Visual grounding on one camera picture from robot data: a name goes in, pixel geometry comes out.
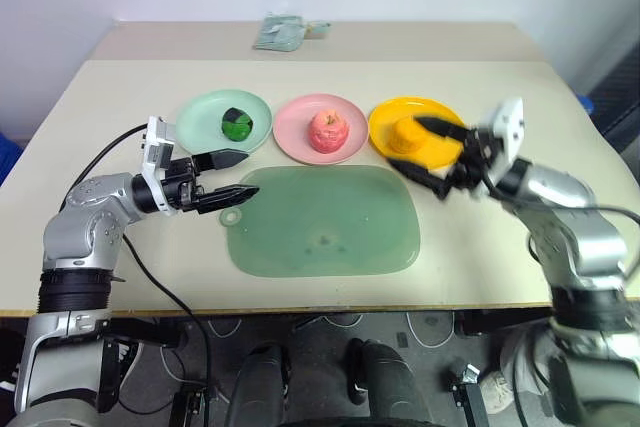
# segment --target pink plate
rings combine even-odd
[[[318,112],[335,109],[349,123],[349,136],[342,147],[330,154],[315,150],[309,142],[309,122]],[[369,136],[364,113],[347,99],[330,94],[310,94],[293,99],[282,107],[273,122],[273,136],[289,157],[305,164],[329,165],[355,155]]]

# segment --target red apple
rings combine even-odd
[[[349,135],[349,124],[335,110],[318,112],[309,123],[311,146],[323,154],[342,147]]]

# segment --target floor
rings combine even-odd
[[[329,416],[366,416],[367,405],[354,406],[346,396],[345,374],[342,357],[347,342],[352,337],[376,339],[398,350],[412,366],[433,421],[447,427],[465,426],[462,411],[458,409],[447,390],[447,371],[459,362],[470,362],[482,370],[490,368],[491,359],[504,334],[461,338],[453,336],[449,342],[437,349],[420,346],[413,338],[403,313],[370,313],[352,328],[331,325],[324,319],[294,331],[293,327],[305,319],[304,316],[250,316],[242,318],[242,324],[232,336],[219,339],[211,333],[213,372],[223,392],[230,396],[235,377],[245,355],[255,346],[275,341],[287,346],[293,367],[290,384],[290,402],[287,421],[321,418]],[[445,338],[450,330],[451,312],[414,312],[411,314],[416,334],[424,343],[434,344]],[[233,329],[237,318],[216,318],[214,327],[220,334]],[[330,317],[335,323],[352,324],[357,320],[353,314]],[[203,360],[202,338],[191,323],[186,323],[188,341],[177,349],[186,367],[185,376],[201,378]],[[166,352],[169,367],[176,375],[182,375],[180,366],[171,352]],[[139,411],[151,411],[170,401],[179,383],[165,372],[157,347],[147,347],[125,382],[121,400]],[[523,409],[530,426],[551,427],[561,425],[543,413],[541,401],[532,394],[522,395]],[[212,404],[213,425],[224,425],[226,404],[217,400]],[[168,424],[170,408],[148,416],[134,415],[117,405],[104,414],[105,425],[119,427],[162,426]],[[194,426],[201,425],[194,419]],[[491,427],[520,425],[515,408],[490,416]]]

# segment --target tabletop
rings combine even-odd
[[[450,106],[469,125],[501,99],[520,96],[526,119],[523,157],[586,181],[601,203],[640,210],[640,189],[624,162],[535,45],[511,24],[336,24],[327,39],[306,41],[291,55],[252,51],[257,28],[255,23],[133,23],[116,26],[105,38],[0,188],[1,315],[34,312],[44,227],[97,152],[149,115],[174,121],[189,99],[217,89],[253,92],[274,113],[314,92],[345,97],[366,114],[393,97],[421,96]],[[179,147],[174,150],[174,158],[183,155]],[[136,173],[140,162],[140,138],[134,137],[93,174]],[[388,168],[369,144],[346,164]],[[270,137],[243,163],[200,180],[210,190],[280,165],[297,164]],[[426,189],[406,185],[421,249],[409,268],[392,274],[284,279],[246,274],[229,258],[216,213],[150,215],[128,234],[154,275],[200,312],[548,305],[542,270],[526,249],[526,229],[499,203],[474,201],[462,192],[440,202]],[[633,257],[638,232],[624,219],[611,220]],[[177,312],[124,248],[116,275],[126,279],[113,283],[111,307],[117,313]],[[628,295],[640,296],[640,279]]]

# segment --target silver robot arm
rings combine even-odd
[[[76,185],[44,233],[38,313],[29,320],[11,427],[99,425],[117,401],[119,348],[105,338],[111,282],[125,228],[146,214],[199,213],[240,204],[258,188],[232,185],[211,193],[201,171],[247,157],[225,150],[171,160],[172,126],[152,117],[142,174],[94,177]]]
[[[514,164],[517,174],[501,191],[517,185],[515,199],[595,204],[568,174],[527,164]],[[549,362],[556,416],[572,425],[640,425],[640,333],[625,298],[620,233],[597,211],[504,205],[529,229],[551,288],[550,324],[562,351]]]
[[[588,186],[517,157],[524,138],[522,99],[508,99],[484,123],[466,129],[416,117],[425,129],[463,144],[445,178],[398,159],[404,176],[445,199],[452,188],[491,196],[529,229],[551,289],[550,321],[562,354],[551,359],[556,416],[585,426],[640,425],[640,334],[625,298],[626,245],[596,209]]]

